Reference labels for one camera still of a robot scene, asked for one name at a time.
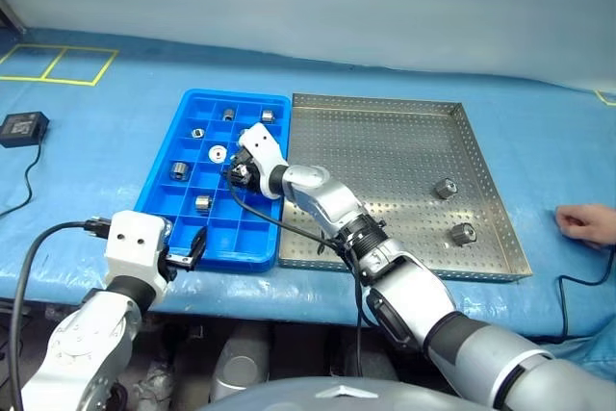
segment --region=table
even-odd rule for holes
[[[463,102],[534,275],[511,284],[448,281],[459,308],[526,335],[557,335],[555,277],[597,279],[604,271],[606,254],[563,238],[553,222],[561,203],[616,204],[616,108],[591,92],[84,33],[35,30],[29,41],[119,52],[95,86],[0,80],[0,115],[43,111],[51,120],[31,173],[33,202],[0,221],[0,297],[13,296],[25,251],[44,228],[134,206],[180,97],[192,88]],[[0,32],[0,54],[12,47]],[[0,76],[6,64],[40,72],[38,57],[14,58],[0,64]],[[106,60],[69,50],[51,74],[92,80]],[[22,173],[34,156],[34,147],[0,149],[1,209],[25,196]],[[50,238],[27,297],[79,303],[102,286],[104,245],[75,230]],[[615,280],[612,274],[601,287],[568,285],[572,334],[593,333],[614,316]],[[356,317],[349,274],[279,267],[258,274],[181,272],[156,309],[341,324]]]

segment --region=metal cylinder part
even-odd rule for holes
[[[186,163],[173,163],[169,176],[171,180],[186,182],[189,179],[189,165]]]
[[[450,178],[444,178],[439,183],[434,185],[434,191],[443,199],[458,193],[458,186]]]
[[[233,120],[235,118],[235,110],[227,108],[222,112],[222,120]]]
[[[194,208],[199,214],[208,214],[212,208],[212,197],[202,194],[194,199]]]
[[[227,157],[227,148],[225,148],[221,144],[215,144],[210,148],[208,156],[210,158],[210,161],[212,161],[213,163],[221,164]]]
[[[272,110],[263,110],[261,112],[261,122],[264,124],[272,124],[275,120],[276,118],[274,117]]]
[[[202,139],[205,137],[205,130],[203,129],[192,129],[191,136],[194,139]]]
[[[458,223],[451,228],[451,238],[456,244],[464,245],[477,241],[477,234],[470,223]]]

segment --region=black power supply box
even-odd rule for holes
[[[49,119],[40,111],[7,115],[0,126],[0,144],[5,148],[39,144],[47,124]]]

